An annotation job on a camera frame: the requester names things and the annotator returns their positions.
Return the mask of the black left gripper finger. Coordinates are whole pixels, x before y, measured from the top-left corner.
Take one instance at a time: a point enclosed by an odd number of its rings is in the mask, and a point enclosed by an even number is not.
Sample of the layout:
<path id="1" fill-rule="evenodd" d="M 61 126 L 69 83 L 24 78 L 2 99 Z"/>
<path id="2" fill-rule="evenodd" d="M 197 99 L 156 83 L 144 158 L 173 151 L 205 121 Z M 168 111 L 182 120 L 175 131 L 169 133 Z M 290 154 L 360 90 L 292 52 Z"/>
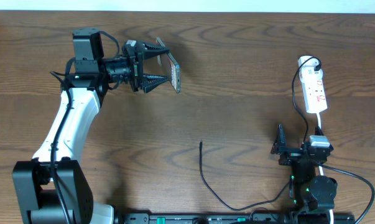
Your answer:
<path id="1" fill-rule="evenodd" d="M 142 78 L 142 90 L 144 93 L 149 93 L 159 85 L 166 83 L 168 77 L 162 75 L 151 75 L 144 73 Z"/>
<path id="2" fill-rule="evenodd" d="M 156 57 L 162 54 L 167 54 L 169 52 L 170 52 L 170 49 L 168 47 L 144 42 L 143 50 L 142 50 L 142 58 L 144 60 L 147 60 L 152 57 Z"/>

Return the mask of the silver Galaxy smartphone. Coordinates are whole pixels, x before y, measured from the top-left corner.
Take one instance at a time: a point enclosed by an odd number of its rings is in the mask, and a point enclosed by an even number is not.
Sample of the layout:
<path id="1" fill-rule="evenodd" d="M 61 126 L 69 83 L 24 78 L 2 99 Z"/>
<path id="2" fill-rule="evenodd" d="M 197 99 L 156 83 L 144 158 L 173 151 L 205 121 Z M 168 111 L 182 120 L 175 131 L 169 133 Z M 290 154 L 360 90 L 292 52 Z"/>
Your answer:
<path id="1" fill-rule="evenodd" d="M 169 82 L 176 93 L 180 93 L 181 88 L 181 72 L 180 65 L 174 56 L 168 52 L 157 56 L 157 62 L 161 67 L 167 82 Z"/>

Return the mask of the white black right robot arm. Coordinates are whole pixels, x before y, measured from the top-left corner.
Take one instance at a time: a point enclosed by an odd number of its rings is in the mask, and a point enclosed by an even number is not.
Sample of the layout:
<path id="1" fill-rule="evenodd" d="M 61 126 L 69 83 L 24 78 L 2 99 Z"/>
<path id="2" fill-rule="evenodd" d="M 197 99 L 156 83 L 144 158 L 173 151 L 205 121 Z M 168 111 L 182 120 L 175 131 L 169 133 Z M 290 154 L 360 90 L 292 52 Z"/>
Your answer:
<path id="1" fill-rule="evenodd" d="M 300 147 L 288 147 L 282 125 L 277 128 L 271 154 L 279 156 L 279 165 L 290 166 L 290 195 L 303 212 L 327 212 L 334 209 L 337 182 L 317 174 L 316 168 L 327 161 L 333 146 L 319 127 Z"/>

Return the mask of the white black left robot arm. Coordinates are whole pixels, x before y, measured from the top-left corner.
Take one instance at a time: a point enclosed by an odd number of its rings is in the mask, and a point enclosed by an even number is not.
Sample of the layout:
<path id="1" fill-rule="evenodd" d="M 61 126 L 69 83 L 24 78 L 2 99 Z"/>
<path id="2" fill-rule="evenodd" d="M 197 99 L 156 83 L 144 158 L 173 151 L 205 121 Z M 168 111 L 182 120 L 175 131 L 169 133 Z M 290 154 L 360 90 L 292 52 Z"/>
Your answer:
<path id="1" fill-rule="evenodd" d="M 128 83 L 133 91 L 148 93 L 169 80 L 143 71 L 145 60 L 169 49 L 161 41 L 128 40 L 106 58 L 102 36 L 96 28 L 74 30 L 74 57 L 63 73 L 53 72 L 61 89 L 57 115 L 32 159 L 17 162 L 12 171 L 24 223 L 123 222 L 112 205 L 94 201 L 80 166 L 82 151 L 108 91 Z"/>

